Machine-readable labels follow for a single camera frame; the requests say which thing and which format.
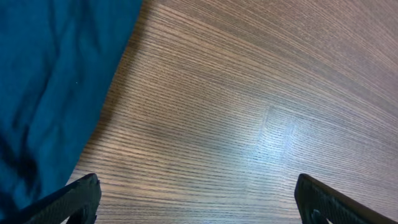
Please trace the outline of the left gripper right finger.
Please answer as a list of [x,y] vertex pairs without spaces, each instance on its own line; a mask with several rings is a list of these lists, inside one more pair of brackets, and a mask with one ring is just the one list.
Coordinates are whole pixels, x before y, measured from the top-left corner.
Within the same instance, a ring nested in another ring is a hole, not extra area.
[[298,176],[294,197],[303,224],[397,224],[308,174]]

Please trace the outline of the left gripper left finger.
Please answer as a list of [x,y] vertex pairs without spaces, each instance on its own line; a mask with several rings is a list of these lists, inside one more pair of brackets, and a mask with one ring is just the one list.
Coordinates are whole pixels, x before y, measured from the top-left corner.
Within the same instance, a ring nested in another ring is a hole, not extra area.
[[100,181],[90,173],[1,220],[1,224],[94,224],[100,200]]

